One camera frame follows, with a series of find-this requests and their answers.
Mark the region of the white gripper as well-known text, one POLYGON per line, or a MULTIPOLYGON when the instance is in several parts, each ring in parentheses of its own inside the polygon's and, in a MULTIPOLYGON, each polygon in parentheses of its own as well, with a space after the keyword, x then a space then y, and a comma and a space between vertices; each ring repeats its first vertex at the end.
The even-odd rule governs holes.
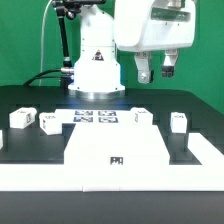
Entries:
POLYGON ((137 52, 134 60, 139 83, 151 83, 151 53, 166 50, 162 76, 171 78, 179 50, 191 47, 195 36, 196 7, 193 0, 116 0, 114 38, 121 51, 137 52))

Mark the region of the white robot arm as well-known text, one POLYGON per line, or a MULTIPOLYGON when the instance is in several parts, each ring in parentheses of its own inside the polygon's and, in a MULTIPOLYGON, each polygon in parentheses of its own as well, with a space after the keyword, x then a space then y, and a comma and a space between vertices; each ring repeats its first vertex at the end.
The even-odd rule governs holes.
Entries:
POLYGON ((86 99, 124 95, 118 50, 134 54, 140 83, 151 81, 153 51, 165 52, 162 75, 173 76, 179 50, 193 44, 195 22, 196 0, 115 0, 113 15, 95 3, 84 4, 70 93, 86 99))

